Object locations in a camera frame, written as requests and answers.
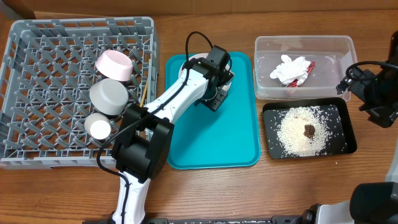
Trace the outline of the small pink bowl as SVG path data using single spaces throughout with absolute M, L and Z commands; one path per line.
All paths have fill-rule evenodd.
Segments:
M 97 70 L 108 78 L 120 82 L 131 79 L 132 60 L 117 50 L 105 50 L 95 62 Z

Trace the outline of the white cup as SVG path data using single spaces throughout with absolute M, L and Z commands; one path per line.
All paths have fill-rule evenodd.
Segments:
M 106 139 L 111 133 L 110 120 L 101 113 L 93 113 L 84 122 L 86 132 L 95 139 Z

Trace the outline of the brown food scrap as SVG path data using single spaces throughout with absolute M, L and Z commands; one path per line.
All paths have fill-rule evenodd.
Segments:
M 303 135 L 306 136 L 309 139 L 312 139 L 315 135 L 315 127 L 311 124 L 306 124 L 304 126 L 305 130 Z

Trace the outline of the grey plastic dish rack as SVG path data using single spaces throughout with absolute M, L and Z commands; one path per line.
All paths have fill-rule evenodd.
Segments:
M 1 167 L 95 166 L 101 141 L 84 128 L 105 50 L 132 60 L 128 104 L 156 97 L 160 43 L 150 17 L 19 20 L 1 61 Z

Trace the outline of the grey bowl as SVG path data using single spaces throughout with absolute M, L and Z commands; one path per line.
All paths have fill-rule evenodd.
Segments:
M 110 78 L 95 83 L 89 89 L 89 96 L 94 107 L 107 115 L 120 114 L 129 99 L 124 85 Z

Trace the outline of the black waste tray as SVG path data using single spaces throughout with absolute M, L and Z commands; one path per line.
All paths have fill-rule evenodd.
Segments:
M 262 113 L 268 153 L 273 159 L 350 154 L 357 150 L 348 108 L 341 98 L 267 103 Z

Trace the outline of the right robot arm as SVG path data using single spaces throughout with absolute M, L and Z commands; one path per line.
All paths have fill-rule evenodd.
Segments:
M 386 61 L 363 61 L 350 65 L 336 87 L 356 95 L 359 110 L 382 128 L 397 119 L 397 33 L 391 36 Z M 385 182 L 359 184 L 349 201 L 333 205 L 314 204 L 292 223 L 397 223 L 397 154 Z

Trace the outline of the pile of rice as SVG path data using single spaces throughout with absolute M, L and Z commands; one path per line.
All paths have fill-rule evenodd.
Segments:
M 307 106 L 264 112 L 268 152 L 273 159 L 343 154 L 348 150 L 338 108 Z M 312 139 L 304 126 L 315 127 Z

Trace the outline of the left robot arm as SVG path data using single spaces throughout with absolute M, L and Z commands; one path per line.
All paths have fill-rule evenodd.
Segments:
M 206 57 L 187 58 L 180 77 L 158 99 L 131 105 L 114 135 L 111 156 L 120 176 L 118 205 L 110 223 L 141 223 L 149 183 L 169 154 L 176 121 L 191 105 L 216 111 L 227 97 L 234 74 L 231 57 L 215 45 Z

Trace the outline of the white napkin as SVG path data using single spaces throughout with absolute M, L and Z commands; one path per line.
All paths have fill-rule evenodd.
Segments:
M 271 72 L 272 79 L 279 79 L 281 84 L 288 85 L 295 79 L 300 79 L 307 72 L 307 67 L 311 61 L 305 59 L 304 56 L 297 57 L 292 60 L 288 55 L 280 56 L 282 63 L 276 66 Z

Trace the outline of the clear plastic bin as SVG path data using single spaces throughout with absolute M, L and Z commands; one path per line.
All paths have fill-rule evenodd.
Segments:
M 298 87 L 287 87 L 278 78 L 270 77 L 283 63 L 283 55 L 292 60 L 304 57 L 315 64 Z M 347 35 L 260 36 L 255 41 L 254 51 L 255 95 L 263 100 L 339 96 L 349 101 L 351 94 L 337 94 L 336 86 L 345 77 L 348 66 L 357 61 L 353 40 Z

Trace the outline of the red snack wrapper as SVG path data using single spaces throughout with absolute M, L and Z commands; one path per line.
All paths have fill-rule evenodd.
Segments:
M 295 79 L 293 82 L 289 83 L 287 87 L 289 88 L 295 88 L 301 85 L 309 76 L 309 74 L 312 72 L 312 70 L 315 67 L 315 62 L 311 62 L 310 65 L 307 67 L 307 72 L 305 75 L 303 75 L 299 80 Z

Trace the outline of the wooden chopstick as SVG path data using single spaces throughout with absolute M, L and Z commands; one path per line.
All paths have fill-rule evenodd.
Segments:
M 146 84 L 145 84 L 145 87 L 144 87 L 144 91 L 142 92 L 142 98 L 141 98 L 141 102 L 140 102 L 140 107 L 144 106 L 144 102 L 146 100 L 146 94 L 147 94 L 148 85 L 149 85 L 149 81 L 146 81 Z

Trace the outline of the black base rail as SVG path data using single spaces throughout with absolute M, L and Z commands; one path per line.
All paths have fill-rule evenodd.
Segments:
M 190 219 L 168 220 L 166 218 L 145 218 L 142 224 L 303 224 L 315 223 L 314 215 L 306 210 L 302 215 L 277 215 L 271 218 L 239 218 L 239 219 Z

